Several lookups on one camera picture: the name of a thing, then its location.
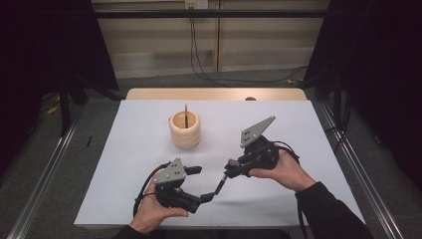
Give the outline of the black makeup brush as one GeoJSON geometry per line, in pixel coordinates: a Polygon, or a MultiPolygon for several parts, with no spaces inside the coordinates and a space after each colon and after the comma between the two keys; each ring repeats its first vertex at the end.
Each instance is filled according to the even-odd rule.
{"type": "Polygon", "coordinates": [[[215,189],[215,195],[218,195],[222,189],[222,187],[224,186],[226,180],[227,180],[228,176],[226,174],[223,174],[223,177],[221,178],[219,184],[217,185],[216,189],[215,189]]]}

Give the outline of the person's left hand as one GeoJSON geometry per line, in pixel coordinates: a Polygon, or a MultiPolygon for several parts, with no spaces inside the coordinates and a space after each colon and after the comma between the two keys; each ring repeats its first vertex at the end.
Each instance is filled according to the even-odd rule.
{"type": "Polygon", "coordinates": [[[161,222],[169,217],[187,216],[188,212],[183,208],[162,206],[155,197],[155,184],[150,183],[129,226],[139,233],[147,234],[156,229],[161,222]]]}

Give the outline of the black horizontal bar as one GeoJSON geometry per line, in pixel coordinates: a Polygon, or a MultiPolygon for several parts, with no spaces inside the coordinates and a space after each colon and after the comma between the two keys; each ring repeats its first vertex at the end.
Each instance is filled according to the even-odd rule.
{"type": "Polygon", "coordinates": [[[326,10],[139,10],[96,11],[99,19],[136,18],[324,18],[326,10]]]}

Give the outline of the cream ringed cup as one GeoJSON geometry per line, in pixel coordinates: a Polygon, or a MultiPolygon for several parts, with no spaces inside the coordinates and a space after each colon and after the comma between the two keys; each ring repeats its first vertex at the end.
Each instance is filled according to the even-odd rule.
{"type": "Polygon", "coordinates": [[[196,146],[201,140],[201,120],[193,112],[188,111],[189,128],[185,128],[184,112],[173,115],[169,121],[170,135],[173,143],[182,149],[196,146]]]}

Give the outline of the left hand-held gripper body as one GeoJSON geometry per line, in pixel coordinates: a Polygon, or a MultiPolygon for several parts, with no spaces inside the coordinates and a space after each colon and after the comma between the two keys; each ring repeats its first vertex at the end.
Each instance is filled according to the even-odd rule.
{"type": "Polygon", "coordinates": [[[181,188],[188,176],[184,167],[180,158],[170,161],[153,180],[155,196],[164,207],[183,208],[190,213],[195,213],[202,202],[199,197],[189,194],[181,188]]]}

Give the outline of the aluminium floor rail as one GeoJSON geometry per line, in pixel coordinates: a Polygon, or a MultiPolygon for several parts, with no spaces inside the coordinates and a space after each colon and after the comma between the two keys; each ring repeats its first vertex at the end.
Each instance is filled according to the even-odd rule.
{"type": "Polygon", "coordinates": [[[355,177],[357,178],[368,202],[371,205],[378,221],[380,222],[388,239],[404,239],[394,217],[390,213],[380,194],[373,185],[362,163],[359,160],[354,148],[349,142],[345,132],[339,128],[339,124],[334,121],[334,114],[328,104],[321,104],[320,108],[332,127],[332,132],[340,146],[342,153],[346,157],[355,177]]]}
{"type": "Polygon", "coordinates": [[[82,115],[85,111],[85,106],[77,107],[74,119],[71,121],[69,128],[59,138],[58,143],[51,154],[43,173],[39,177],[37,184],[32,191],[25,206],[21,210],[16,219],[10,233],[6,239],[25,239],[28,231],[37,215],[37,212],[45,198],[49,186],[54,178],[54,175],[73,139],[74,133],[81,121],[82,115]]]}

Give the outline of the black metal stand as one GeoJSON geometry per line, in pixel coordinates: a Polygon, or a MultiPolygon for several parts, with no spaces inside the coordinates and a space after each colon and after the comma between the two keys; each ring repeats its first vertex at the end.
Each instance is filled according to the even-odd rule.
{"type": "Polygon", "coordinates": [[[62,116],[62,132],[61,136],[64,136],[71,126],[71,116],[69,108],[69,95],[66,86],[66,79],[62,78],[60,81],[60,107],[62,116]]]}

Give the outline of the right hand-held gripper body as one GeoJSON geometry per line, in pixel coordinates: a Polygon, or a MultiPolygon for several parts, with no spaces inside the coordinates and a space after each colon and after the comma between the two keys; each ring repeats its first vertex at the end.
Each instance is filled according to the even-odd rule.
{"type": "Polygon", "coordinates": [[[244,154],[238,158],[241,174],[250,176],[253,168],[273,169],[277,164],[278,150],[263,136],[275,119],[275,116],[270,116],[242,130],[240,146],[244,154]]]}

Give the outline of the person's right hand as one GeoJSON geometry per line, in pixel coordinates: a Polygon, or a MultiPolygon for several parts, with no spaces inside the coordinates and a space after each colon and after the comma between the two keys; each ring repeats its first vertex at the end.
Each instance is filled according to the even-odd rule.
{"type": "Polygon", "coordinates": [[[294,192],[303,191],[317,183],[284,149],[279,150],[279,161],[273,169],[254,168],[249,174],[273,179],[294,192]]]}

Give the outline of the white wall socket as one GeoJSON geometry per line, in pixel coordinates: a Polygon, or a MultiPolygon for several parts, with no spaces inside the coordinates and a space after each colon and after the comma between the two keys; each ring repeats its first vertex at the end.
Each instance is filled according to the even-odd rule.
{"type": "Polygon", "coordinates": [[[206,10],[209,7],[208,0],[184,0],[185,8],[188,10],[206,10]]]}

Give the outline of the white table mat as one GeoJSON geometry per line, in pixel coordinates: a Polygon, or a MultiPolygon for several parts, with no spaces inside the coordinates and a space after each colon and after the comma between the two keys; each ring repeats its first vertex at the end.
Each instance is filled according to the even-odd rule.
{"type": "MultiPolygon", "coordinates": [[[[309,101],[147,101],[120,104],[102,156],[75,223],[90,229],[119,227],[132,219],[134,200],[150,172],[180,158],[199,165],[184,191],[215,191],[230,158],[242,155],[243,129],[270,116],[276,119],[264,135],[283,141],[299,156],[302,168],[354,213],[360,212],[349,185],[309,101]],[[201,140],[184,150],[171,140],[168,121],[187,108],[201,120],[201,140]]],[[[225,182],[214,199],[187,217],[168,218],[171,229],[275,228],[298,225],[297,200],[270,179],[238,176],[225,182]]]]}

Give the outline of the yellow floor tape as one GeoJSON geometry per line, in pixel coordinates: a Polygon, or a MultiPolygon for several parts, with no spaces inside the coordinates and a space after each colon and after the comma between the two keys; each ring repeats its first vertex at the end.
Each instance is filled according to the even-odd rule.
{"type": "Polygon", "coordinates": [[[58,96],[56,98],[54,104],[51,107],[48,108],[47,114],[52,115],[53,113],[55,113],[58,110],[58,108],[60,107],[60,105],[61,105],[61,97],[58,96]]]}

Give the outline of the black curtain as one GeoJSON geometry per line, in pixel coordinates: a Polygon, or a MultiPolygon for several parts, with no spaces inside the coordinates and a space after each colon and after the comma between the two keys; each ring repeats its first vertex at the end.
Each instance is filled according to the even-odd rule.
{"type": "Polygon", "coordinates": [[[422,0],[329,0],[305,82],[346,90],[422,191],[422,0]]]}
{"type": "Polygon", "coordinates": [[[92,0],[0,0],[0,175],[35,126],[42,97],[116,90],[92,0]]]}

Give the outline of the wooden table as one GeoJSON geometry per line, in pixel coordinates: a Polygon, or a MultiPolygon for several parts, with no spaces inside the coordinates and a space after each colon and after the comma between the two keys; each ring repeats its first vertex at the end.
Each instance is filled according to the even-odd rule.
{"type": "Polygon", "coordinates": [[[128,91],[128,100],[200,100],[200,101],[306,101],[301,89],[284,88],[136,88],[128,91]]]}

